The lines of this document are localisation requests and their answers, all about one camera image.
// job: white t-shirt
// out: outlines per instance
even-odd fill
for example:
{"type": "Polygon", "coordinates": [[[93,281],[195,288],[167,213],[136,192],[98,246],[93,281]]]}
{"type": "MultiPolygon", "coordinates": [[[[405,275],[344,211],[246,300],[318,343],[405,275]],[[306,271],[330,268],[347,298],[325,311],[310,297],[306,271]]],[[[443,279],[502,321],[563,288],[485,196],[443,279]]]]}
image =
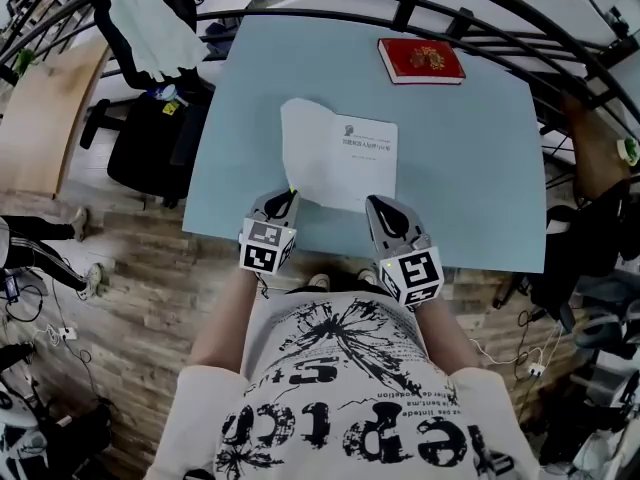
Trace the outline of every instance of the white t-shirt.
{"type": "Polygon", "coordinates": [[[242,373],[182,371],[147,480],[538,478],[502,378],[445,375],[389,297],[272,297],[242,373]]]}
{"type": "Polygon", "coordinates": [[[9,226],[0,217],[0,268],[4,267],[9,254],[9,226]]]}

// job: power strip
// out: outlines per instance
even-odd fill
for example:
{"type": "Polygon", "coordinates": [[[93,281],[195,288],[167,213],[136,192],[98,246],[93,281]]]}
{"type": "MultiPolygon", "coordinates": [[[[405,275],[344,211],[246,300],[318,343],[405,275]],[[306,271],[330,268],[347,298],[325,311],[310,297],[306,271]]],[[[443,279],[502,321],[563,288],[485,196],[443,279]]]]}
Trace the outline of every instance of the power strip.
{"type": "Polygon", "coordinates": [[[540,363],[531,363],[529,365],[529,375],[532,377],[542,377],[546,367],[542,366],[540,363]]]}
{"type": "Polygon", "coordinates": [[[67,341],[75,341],[78,339],[78,331],[73,327],[60,327],[58,329],[60,338],[67,341]]]}

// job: chair wheel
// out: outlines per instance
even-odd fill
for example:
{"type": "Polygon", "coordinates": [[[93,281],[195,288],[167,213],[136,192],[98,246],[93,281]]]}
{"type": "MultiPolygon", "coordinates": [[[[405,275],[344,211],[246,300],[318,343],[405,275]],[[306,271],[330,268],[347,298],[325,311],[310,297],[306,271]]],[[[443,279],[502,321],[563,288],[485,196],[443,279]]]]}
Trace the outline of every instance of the chair wheel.
{"type": "Polygon", "coordinates": [[[165,208],[169,208],[169,210],[173,210],[176,206],[178,206],[178,200],[171,199],[170,197],[165,197],[162,200],[162,206],[164,206],[165,208]]]}

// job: person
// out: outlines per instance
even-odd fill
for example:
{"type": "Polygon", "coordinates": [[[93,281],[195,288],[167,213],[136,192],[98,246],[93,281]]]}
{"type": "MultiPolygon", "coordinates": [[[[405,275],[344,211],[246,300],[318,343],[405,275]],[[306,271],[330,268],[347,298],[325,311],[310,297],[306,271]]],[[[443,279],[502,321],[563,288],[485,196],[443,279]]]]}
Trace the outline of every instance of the person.
{"type": "Polygon", "coordinates": [[[69,224],[51,224],[39,217],[0,216],[0,265],[6,270],[36,267],[76,290],[81,299],[94,296],[102,281],[100,265],[95,263],[81,276],[52,247],[41,242],[71,239],[81,242],[87,219],[86,208],[78,209],[69,224]]]}
{"type": "Polygon", "coordinates": [[[373,272],[358,277],[332,292],[319,274],[263,306],[254,273],[236,269],[146,479],[537,479],[502,378],[445,302],[411,313],[373,272]]]}

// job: towel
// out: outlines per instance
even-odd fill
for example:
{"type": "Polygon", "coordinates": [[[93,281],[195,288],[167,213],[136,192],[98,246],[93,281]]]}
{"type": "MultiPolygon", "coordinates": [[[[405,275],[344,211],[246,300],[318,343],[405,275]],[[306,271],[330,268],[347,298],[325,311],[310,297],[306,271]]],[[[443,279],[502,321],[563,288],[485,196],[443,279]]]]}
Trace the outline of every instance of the towel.
{"type": "Polygon", "coordinates": [[[163,0],[111,0],[111,21],[131,46],[138,71],[156,81],[193,69],[208,50],[163,0]]]}

